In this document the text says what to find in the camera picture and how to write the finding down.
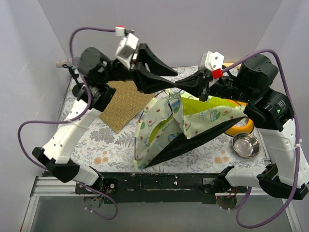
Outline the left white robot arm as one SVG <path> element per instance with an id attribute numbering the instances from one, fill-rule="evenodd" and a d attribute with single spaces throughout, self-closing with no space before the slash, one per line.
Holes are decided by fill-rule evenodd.
<path id="1" fill-rule="evenodd" d="M 54 177 L 63 183 L 82 182 L 92 193 L 102 190 L 98 171 L 74 162 L 70 155 L 92 122 L 105 110 L 116 89 L 110 81 L 132 80 L 139 92 L 150 94 L 174 86 L 165 79 L 177 72 L 162 62 L 147 44 L 139 44 L 128 58 L 126 67 L 120 58 L 110 60 L 94 47 L 84 50 L 78 63 L 85 83 L 79 87 L 71 112 L 62 126 L 43 147 L 32 154 Z"/>

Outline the aluminium frame rail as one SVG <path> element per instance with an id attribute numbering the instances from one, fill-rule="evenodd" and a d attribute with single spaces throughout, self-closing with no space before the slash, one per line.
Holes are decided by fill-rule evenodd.
<path id="1" fill-rule="evenodd" d="M 82 193 L 82 189 L 79 191 L 78 188 L 82 188 L 79 184 L 73 181 L 68 183 L 62 183 L 56 180 L 55 177 L 36 177 L 31 194 L 24 221 L 22 223 L 20 232 L 30 232 L 32 224 L 34 222 L 35 213 L 38 209 L 40 197 L 91 197 L 91 194 L 87 190 L 83 189 L 85 193 Z M 268 196 L 263 190 L 258 188 L 252 188 L 250 196 Z M 298 221 L 294 206 L 292 203 L 285 209 L 289 224 L 293 232 L 301 232 L 301 226 Z"/>

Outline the grey head microphone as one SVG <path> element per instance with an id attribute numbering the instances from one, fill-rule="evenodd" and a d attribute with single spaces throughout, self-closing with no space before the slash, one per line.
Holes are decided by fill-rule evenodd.
<path id="1" fill-rule="evenodd" d="M 75 68 L 75 63 L 77 64 L 80 61 L 80 57 L 75 57 L 74 59 L 61 60 L 55 63 L 56 68 Z"/>

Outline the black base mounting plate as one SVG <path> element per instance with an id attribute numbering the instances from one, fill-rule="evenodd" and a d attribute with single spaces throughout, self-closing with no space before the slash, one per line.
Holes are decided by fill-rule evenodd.
<path id="1" fill-rule="evenodd" d="M 205 186 L 217 174 L 201 173 L 101 173 L 103 189 L 117 203 L 200 202 L 215 204 L 223 192 L 207 192 Z"/>

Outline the floral patterned tablecloth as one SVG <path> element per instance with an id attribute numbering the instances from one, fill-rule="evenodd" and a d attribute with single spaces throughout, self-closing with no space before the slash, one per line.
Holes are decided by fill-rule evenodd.
<path id="1" fill-rule="evenodd" d="M 96 118 L 73 149 L 71 158 L 100 172 L 135 172 L 134 140 L 140 111 L 119 132 L 114 132 L 101 119 Z M 238 168 L 255 168 L 266 165 L 264 150 L 255 158 L 245 159 L 237 155 L 232 138 L 221 134 L 208 143 L 183 155 L 154 165 L 149 173 L 219 173 L 229 165 Z"/>

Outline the yellow double pet bowl stand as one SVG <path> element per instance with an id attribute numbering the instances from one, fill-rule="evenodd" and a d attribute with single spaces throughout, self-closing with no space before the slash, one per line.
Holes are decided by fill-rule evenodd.
<path id="1" fill-rule="evenodd" d="M 247 103 L 244 103 L 244 102 L 239 102 L 239 101 L 234 101 L 234 100 L 229 100 L 229 101 L 232 102 L 233 105 L 240 106 L 242 108 L 247 106 Z M 253 130 L 254 130 L 254 123 L 251 119 L 248 118 L 243 123 L 238 122 L 237 124 L 229 128 L 227 131 L 225 131 L 225 134 L 230 137 L 233 137 L 240 132 L 252 133 Z"/>

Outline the loose steel pet bowl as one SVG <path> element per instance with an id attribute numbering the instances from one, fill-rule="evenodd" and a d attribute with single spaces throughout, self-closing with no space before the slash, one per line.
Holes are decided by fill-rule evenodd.
<path id="1" fill-rule="evenodd" d="M 258 139 L 254 135 L 246 132 L 240 132 L 234 135 L 232 147 L 243 158 L 254 158 L 261 151 Z"/>

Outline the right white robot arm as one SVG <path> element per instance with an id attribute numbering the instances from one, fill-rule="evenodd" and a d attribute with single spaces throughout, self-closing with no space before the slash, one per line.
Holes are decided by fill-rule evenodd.
<path id="1" fill-rule="evenodd" d="M 245 102 L 245 115 L 259 129 L 271 163 L 254 171 L 229 166 L 206 185 L 208 191 L 229 192 L 235 187 L 261 188 L 276 198 L 301 200 L 308 194 L 309 166 L 300 147 L 299 124 L 289 92 L 270 86 L 283 74 L 280 62 L 272 64 L 265 51 L 237 62 L 236 76 L 219 78 L 228 68 L 198 71 L 176 82 L 176 87 L 203 99 L 206 96 Z"/>

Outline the green avocado print pet tent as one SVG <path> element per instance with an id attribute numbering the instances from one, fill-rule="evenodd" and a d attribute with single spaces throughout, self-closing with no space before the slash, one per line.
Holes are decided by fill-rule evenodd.
<path id="1" fill-rule="evenodd" d="M 172 150 L 175 150 L 176 155 L 186 153 L 187 150 L 183 146 L 194 142 L 198 137 L 206 139 L 206 131 L 226 122 L 231 122 L 233 119 L 246 117 L 245 108 L 235 106 L 229 100 L 209 96 L 207 101 L 199 101 L 198 98 L 183 90 L 178 93 L 181 95 L 181 109 L 174 114 L 174 118 L 181 122 L 183 132 L 146 167 L 169 160 Z"/>

